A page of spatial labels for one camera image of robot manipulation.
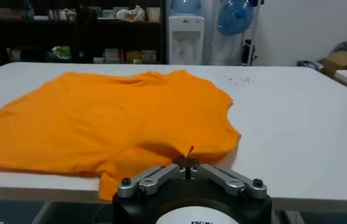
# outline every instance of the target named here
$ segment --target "white label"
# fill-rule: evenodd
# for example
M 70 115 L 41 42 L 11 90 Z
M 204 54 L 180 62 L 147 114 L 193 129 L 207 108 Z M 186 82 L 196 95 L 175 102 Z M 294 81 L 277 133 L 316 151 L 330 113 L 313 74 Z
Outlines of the white label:
M 156 224 L 239 224 L 215 209 L 189 206 L 168 212 Z

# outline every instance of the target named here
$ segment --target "blue water bottle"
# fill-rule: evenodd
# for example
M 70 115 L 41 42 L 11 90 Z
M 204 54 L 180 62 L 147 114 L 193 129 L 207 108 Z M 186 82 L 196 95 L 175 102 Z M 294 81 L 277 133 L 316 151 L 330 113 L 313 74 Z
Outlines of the blue water bottle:
M 177 14 L 198 14 L 201 8 L 201 0 L 172 0 L 171 8 Z
M 218 17 L 218 31 L 224 35 L 236 35 L 246 31 L 253 21 L 253 6 L 249 0 L 227 0 Z

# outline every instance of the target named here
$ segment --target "cardboard box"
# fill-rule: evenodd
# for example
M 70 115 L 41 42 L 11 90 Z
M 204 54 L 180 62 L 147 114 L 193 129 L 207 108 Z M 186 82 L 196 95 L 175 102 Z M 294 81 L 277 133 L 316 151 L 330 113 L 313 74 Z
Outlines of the cardboard box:
M 347 52 L 340 51 L 327 56 L 321 61 L 324 68 L 321 72 L 328 76 L 334 76 L 337 70 L 347 70 Z

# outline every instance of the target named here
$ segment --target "t-shirt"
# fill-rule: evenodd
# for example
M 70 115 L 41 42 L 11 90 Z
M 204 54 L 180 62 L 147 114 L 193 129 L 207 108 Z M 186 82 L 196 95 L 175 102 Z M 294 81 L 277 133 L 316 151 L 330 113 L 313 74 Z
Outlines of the t-shirt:
M 231 104 L 186 71 L 67 72 L 0 109 L 0 169 L 100 177 L 100 198 L 111 200 L 124 177 L 190 151 L 215 163 L 234 149 Z

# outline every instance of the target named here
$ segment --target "dark shelving unit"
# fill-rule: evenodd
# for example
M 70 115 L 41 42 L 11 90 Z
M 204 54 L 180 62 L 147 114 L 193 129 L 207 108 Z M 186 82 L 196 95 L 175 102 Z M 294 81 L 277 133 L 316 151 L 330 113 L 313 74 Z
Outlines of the dark shelving unit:
M 103 52 L 104 49 L 124 51 L 156 51 L 158 63 L 166 64 L 166 1 L 165 0 L 31 0 L 36 15 L 46 15 L 49 9 L 72 8 L 74 5 L 98 6 L 102 9 L 140 5 L 142 8 L 160 7 L 161 21 L 126 22 L 116 19 L 98 19 L 87 27 L 75 21 L 0 18 L 1 64 L 10 62 L 6 48 L 32 47 L 49 51 L 54 46 L 69 46 L 73 63 L 91 63 L 82 60 L 79 52 Z M 23 8 L 22 0 L 0 0 L 0 7 Z

